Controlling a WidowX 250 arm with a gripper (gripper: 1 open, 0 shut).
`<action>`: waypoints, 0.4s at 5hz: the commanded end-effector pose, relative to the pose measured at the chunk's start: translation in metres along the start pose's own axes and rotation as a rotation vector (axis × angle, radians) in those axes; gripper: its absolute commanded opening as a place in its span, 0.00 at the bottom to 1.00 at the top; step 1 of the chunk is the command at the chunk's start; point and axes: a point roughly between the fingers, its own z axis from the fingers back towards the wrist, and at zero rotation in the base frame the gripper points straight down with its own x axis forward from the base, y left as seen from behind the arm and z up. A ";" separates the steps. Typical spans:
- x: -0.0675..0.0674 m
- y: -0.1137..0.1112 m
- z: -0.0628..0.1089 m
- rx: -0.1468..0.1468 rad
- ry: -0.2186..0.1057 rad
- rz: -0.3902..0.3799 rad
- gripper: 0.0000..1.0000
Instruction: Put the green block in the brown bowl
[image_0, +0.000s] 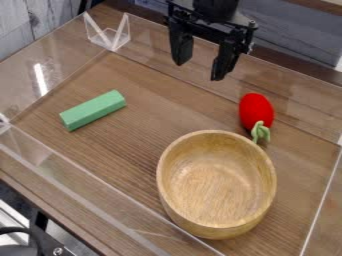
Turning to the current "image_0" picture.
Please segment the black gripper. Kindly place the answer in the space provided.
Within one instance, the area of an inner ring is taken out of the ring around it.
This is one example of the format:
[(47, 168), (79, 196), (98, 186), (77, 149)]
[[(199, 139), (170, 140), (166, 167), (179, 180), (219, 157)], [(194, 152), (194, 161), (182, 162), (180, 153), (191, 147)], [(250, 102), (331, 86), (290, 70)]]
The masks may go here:
[(239, 52), (252, 47), (256, 21), (238, 10), (239, 0), (166, 0), (171, 56), (182, 66), (192, 58), (194, 36), (219, 43), (211, 80), (220, 81), (234, 70)]

